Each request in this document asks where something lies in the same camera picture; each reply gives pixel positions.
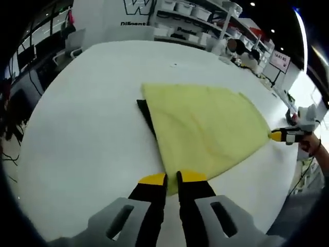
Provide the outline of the person's right hand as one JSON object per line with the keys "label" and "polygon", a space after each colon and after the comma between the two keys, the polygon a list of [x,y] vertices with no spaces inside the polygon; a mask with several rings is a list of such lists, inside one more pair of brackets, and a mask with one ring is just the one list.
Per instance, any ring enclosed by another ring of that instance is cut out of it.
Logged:
{"label": "person's right hand", "polygon": [[308,154],[309,157],[313,156],[321,145],[320,139],[313,133],[303,136],[299,142],[299,147]]}

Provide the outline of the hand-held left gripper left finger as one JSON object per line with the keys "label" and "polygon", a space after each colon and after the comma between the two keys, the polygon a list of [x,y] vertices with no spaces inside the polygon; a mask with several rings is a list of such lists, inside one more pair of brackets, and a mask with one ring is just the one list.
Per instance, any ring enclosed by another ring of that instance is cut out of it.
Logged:
{"label": "hand-held left gripper left finger", "polygon": [[127,198],[117,198],[89,219],[87,246],[156,246],[167,185],[165,173],[140,179]]}

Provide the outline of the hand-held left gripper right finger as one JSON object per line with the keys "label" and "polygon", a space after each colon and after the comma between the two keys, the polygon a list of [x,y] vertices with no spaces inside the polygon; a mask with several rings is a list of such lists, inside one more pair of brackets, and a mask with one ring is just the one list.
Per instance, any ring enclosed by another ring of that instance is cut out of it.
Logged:
{"label": "hand-held left gripper right finger", "polygon": [[179,216],[187,246],[261,246],[266,234],[252,215],[226,196],[218,196],[202,173],[176,173]]}

